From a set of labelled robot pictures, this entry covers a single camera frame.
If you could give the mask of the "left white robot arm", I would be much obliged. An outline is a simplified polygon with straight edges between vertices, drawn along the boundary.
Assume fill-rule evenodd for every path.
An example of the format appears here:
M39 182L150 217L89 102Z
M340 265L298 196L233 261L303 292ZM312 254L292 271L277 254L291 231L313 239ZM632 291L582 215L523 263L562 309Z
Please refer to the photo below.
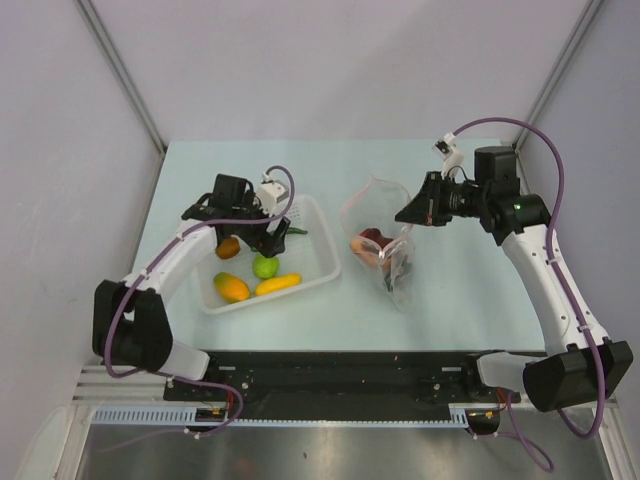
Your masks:
M238 238L265 257L283 253L294 196L294 180L275 180L269 171L258 185L219 174L146 266L120 281L102 281L94 293L91 346L108 373L117 377L114 366L126 365L130 374L175 377L197 398L214 397L220 374L208 367L207 353L175 340L166 306L197 264L227 238Z

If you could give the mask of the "clear zip top bag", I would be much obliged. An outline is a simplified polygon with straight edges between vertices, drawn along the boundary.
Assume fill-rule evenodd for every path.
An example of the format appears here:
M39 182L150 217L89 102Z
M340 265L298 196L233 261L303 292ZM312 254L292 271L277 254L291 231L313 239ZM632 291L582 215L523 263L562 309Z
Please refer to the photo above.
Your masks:
M339 215L352 255L399 310L407 309L413 300L412 226L396 220L410 200L401 184L372 177L343 205Z

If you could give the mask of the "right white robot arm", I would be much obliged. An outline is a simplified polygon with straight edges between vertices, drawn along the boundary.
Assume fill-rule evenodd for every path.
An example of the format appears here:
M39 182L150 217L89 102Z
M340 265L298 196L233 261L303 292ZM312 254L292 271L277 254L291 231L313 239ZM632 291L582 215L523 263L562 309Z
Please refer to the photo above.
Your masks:
M461 376L463 393L484 401L497 387L525 394L541 412L589 402L604 403L633 361L625 341L614 342L590 312L551 226L542 198L524 195L510 147L482 147L474 153L474 176L461 183L462 153L438 141L441 171L429 171L417 195L400 210L401 223L441 227L455 217L476 218L511 261L541 325L543 358L506 351L479 354Z

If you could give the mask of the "dark green cucumber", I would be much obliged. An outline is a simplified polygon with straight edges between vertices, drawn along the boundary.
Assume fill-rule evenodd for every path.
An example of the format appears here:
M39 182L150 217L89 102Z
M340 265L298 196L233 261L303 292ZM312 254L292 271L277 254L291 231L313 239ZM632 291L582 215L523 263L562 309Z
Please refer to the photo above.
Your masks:
M389 293L401 288L412 273L412 261L408 255L389 258L383 264L383 284Z

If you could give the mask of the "papaya slice with red flesh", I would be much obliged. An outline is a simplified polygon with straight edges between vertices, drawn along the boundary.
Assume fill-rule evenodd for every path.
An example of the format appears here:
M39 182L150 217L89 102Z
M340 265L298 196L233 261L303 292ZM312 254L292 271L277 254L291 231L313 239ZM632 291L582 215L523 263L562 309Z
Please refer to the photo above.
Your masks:
M350 240L349 247L364 265L383 269L397 244L397 239L383 235L378 228L367 228Z

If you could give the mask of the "yellow green mango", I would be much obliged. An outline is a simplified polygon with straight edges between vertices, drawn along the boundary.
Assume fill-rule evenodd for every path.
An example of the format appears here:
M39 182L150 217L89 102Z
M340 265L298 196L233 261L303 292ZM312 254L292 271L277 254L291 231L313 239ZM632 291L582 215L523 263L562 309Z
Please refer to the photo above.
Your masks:
M243 302L251 297L249 286L239 277L227 272L218 273L213 279L213 285L227 304Z

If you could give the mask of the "green lime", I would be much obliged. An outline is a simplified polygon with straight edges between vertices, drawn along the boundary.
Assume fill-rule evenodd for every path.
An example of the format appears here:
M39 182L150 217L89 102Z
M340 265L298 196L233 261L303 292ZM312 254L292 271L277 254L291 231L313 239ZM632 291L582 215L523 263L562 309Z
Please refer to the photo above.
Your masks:
M280 262L277 257L265 257L257 253L252 262L253 274L262 280L268 280L278 274Z

